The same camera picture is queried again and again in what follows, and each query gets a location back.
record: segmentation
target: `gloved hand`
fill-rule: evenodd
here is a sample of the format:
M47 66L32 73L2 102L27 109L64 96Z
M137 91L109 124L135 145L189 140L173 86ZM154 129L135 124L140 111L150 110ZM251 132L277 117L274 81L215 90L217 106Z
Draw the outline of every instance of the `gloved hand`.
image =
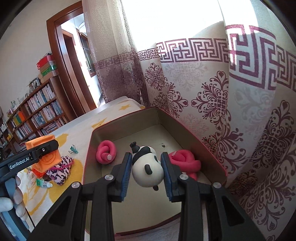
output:
M16 185L20 185L20 178L18 176L15 177ZM23 201L23 194L19 187L15 189L13 194L13 202L17 205L15 212L18 217L22 220L27 220L28 214L26 212L25 204ZM13 202L10 198L0 197L0 213L7 212L13 208Z

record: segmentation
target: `yellow patterned tablecloth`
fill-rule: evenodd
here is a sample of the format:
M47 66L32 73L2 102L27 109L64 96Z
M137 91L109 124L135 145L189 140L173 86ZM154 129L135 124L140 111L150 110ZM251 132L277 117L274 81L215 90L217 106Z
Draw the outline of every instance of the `yellow patterned tablecloth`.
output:
M75 160L71 168L71 174L63 186L58 186L51 181L53 183L52 188L40 188L35 184L30 185L26 170L18 173L22 181L20 189L24 194L24 202L35 224L41 220L53 203L72 182L82 182L85 159L92 131L111 120L143 108L144 106L141 106L136 101L126 99L78 123L74 127L66 129L61 135L56 136L56 140L59 142L61 156L69 155ZM75 145L79 151L78 154L70 154L68 152L71 145Z

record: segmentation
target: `window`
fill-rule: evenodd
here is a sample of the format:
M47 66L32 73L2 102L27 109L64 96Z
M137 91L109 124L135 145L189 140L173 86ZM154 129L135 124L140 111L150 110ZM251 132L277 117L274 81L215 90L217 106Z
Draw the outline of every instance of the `window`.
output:
M91 77L93 77L96 74L96 71L94 68L94 63L91 59L91 51L89 49L89 42L87 40L87 37L84 34L79 33L79 37L80 37L81 45L82 45L84 55L86 58L86 64L89 69L89 73L90 73Z

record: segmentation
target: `purple leopard print fabric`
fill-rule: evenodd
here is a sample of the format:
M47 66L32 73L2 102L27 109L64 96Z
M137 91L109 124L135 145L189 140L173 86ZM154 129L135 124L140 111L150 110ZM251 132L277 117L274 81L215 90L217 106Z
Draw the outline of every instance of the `purple leopard print fabric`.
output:
M47 175L58 185L63 185L70 175L71 166L74 163L74 159L70 156L62 156L62 161L50 168L47 171Z

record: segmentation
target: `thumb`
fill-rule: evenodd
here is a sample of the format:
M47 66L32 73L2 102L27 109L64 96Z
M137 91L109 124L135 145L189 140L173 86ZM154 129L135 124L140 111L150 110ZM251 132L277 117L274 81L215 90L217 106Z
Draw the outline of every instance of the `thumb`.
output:
M0 213L10 211L13 208L13 203L10 198L0 197Z

